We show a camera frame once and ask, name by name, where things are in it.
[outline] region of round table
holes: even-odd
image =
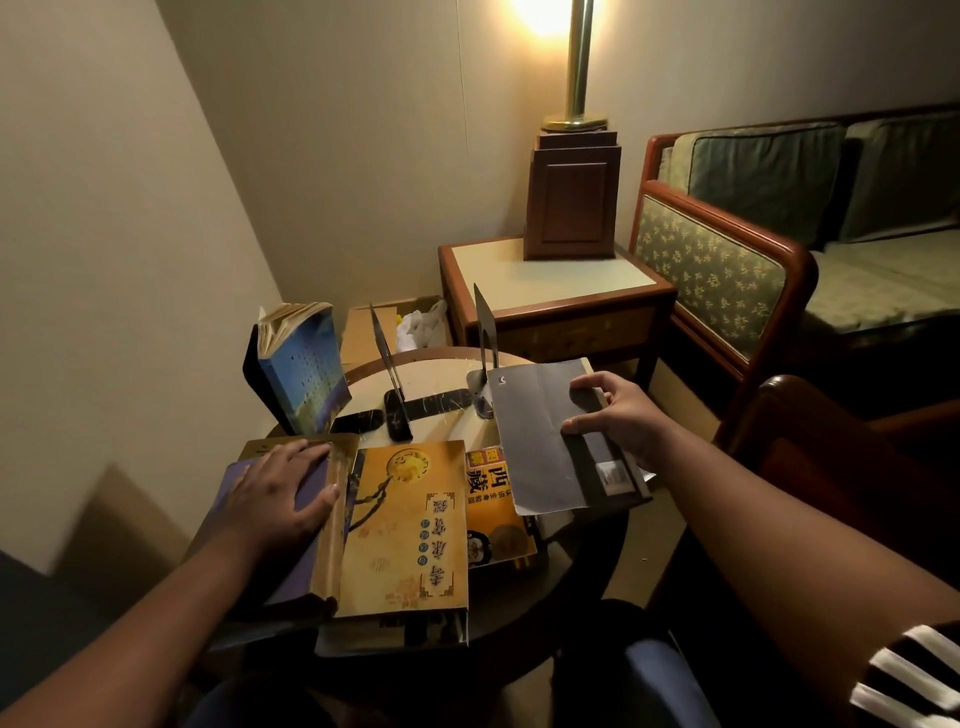
[[[441,347],[394,356],[408,400],[467,386],[479,368],[480,350]],[[500,354],[500,366],[527,364]],[[390,377],[380,361],[347,374],[353,399],[344,415],[383,406]],[[414,442],[463,440],[467,450],[499,444],[494,420],[472,408],[411,422]],[[362,437],[361,447],[390,445],[386,426]],[[313,654],[315,632],[268,641],[252,653],[255,662],[295,669],[323,692],[348,702],[395,707],[416,691],[498,692],[550,657],[564,632],[575,627],[589,604],[607,588],[627,529],[627,514],[596,522],[577,536],[546,547],[548,558],[526,570],[505,565],[469,573],[469,647],[321,659]]]

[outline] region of wooden table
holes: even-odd
[[[467,372],[480,366],[480,351],[459,347],[395,354],[408,399],[465,387]],[[528,363],[501,354],[500,365]],[[347,373],[353,399],[343,414],[381,407],[390,379],[379,361]],[[411,422],[414,442],[464,440],[467,450],[499,444],[493,420],[473,409]],[[362,446],[390,445],[386,427],[363,436]],[[557,648],[564,630],[577,624],[600,599],[620,557],[627,514],[595,523],[579,537],[552,543],[549,558],[529,570],[506,565],[469,573],[468,648],[321,659],[313,654],[316,632],[255,643],[253,667],[282,667],[308,676],[319,691],[353,703],[390,709],[422,706],[411,695],[429,677],[431,694],[452,698],[477,692],[495,697],[500,688],[530,671]]]
[[[476,283],[501,352],[537,362],[636,358],[635,380],[649,384],[677,289],[638,258],[617,248],[603,260],[524,260],[521,238],[442,245],[439,255],[454,343],[480,346]]]

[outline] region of drawer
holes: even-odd
[[[502,352],[538,362],[639,346],[646,343],[656,312],[654,306],[646,306],[572,316],[536,326],[502,330],[497,326],[497,344]]]

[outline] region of nightstand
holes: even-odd
[[[601,260],[524,260],[523,239],[439,249],[454,341],[480,345],[473,284],[496,320],[499,349],[536,362],[637,358],[649,384],[677,289],[626,251]]]

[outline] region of striped sleeve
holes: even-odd
[[[960,728],[960,621],[914,627],[870,661],[850,696],[864,728]]]

